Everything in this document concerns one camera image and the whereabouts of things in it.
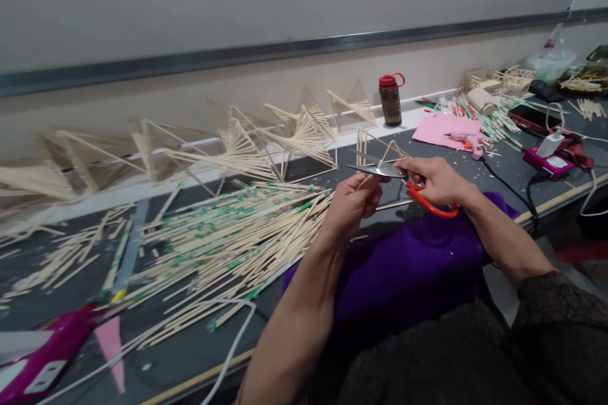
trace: wrist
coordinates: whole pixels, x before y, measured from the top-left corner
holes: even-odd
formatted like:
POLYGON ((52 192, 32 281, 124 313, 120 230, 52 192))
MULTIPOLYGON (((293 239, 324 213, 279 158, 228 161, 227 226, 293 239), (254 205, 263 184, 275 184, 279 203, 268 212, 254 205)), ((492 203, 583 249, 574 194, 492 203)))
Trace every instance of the wrist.
POLYGON ((350 239, 344 239, 344 237, 344 235, 335 231, 321 228, 308 248, 308 252, 323 255, 344 253, 350 241, 350 239))
POLYGON ((483 204, 487 198, 477 188, 477 185, 470 184, 469 182, 467 184, 466 190, 461 193, 456 203, 465 209, 474 210, 480 204, 483 204))

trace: plastic bag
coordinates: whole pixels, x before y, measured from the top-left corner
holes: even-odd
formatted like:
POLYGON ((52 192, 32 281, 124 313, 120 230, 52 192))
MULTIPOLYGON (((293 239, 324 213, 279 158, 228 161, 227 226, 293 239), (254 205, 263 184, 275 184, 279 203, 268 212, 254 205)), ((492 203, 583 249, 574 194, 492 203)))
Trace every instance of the plastic bag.
POLYGON ((568 51, 564 40, 560 39, 555 47, 543 48, 539 53, 526 57, 521 66, 527 70, 537 72, 536 79, 551 85, 576 59, 576 53, 568 51))

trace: red bottle cap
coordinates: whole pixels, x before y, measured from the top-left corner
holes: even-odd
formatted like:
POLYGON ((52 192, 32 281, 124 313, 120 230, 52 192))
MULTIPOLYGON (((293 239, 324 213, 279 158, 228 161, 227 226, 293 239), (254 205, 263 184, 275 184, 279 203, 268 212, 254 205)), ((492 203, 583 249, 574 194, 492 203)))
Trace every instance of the red bottle cap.
POLYGON ((405 84, 405 77, 403 77, 401 73, 384 75, 379 79, 379 82, 380 87, 382 87, 383 89, 392 89, 393 87, 401 87, 403 84, 405 84), (403 82, 397 85, 397 80, 395 79, 395 76, 400 76, 403 82))

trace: scissors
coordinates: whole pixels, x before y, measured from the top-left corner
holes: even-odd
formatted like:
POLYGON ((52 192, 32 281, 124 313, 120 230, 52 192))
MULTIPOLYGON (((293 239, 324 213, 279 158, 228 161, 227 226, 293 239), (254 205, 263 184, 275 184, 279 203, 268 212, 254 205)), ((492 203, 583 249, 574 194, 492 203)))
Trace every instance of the scissors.
POLYGON ((376 174, 381 176, 387 176, 392 178, 400 178, 403 183, 407 186, 406 193, 414 200, 416 200, 422 207, 427 209, 430 213, 440 216, 442 218, 454 218, 458 214, 458 206, 456 204, 451 204, 452 211, 446 212, 441 209, 436 208, 430 202, 428 202, 423 195, 419 193, 419 191, 424 190, 424 187, 421 185, 416 185, 415 183, 409 180, 409 174, 400 168, 395 168, 387 163, 382 163, 382 160, 372 157, 371 155, 365 154, 363 152, 356 151, 351 149, 354 153, 359 155, 360 157, 365 158, 367 161, 371 161, 372 163, 378 163, 376 165, 371 166, 355 166, 355 165, 346 165, 349 168, 353 168, 354 170, 361 171, 368 174, 376 174))

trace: person's left hand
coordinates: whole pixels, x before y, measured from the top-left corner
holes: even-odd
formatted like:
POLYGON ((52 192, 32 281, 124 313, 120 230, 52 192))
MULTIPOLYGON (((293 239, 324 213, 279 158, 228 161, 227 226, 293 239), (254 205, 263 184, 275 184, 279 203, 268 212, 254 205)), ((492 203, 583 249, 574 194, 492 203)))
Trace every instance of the person's left hand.
POLYGON ((348 242, 359 230, 362 218, 369 218, 375 212, 382 197, 381 182, 389 182, 390 177, 357 173, 343 180, 336 187, 319 237, 330 242, 348 242))

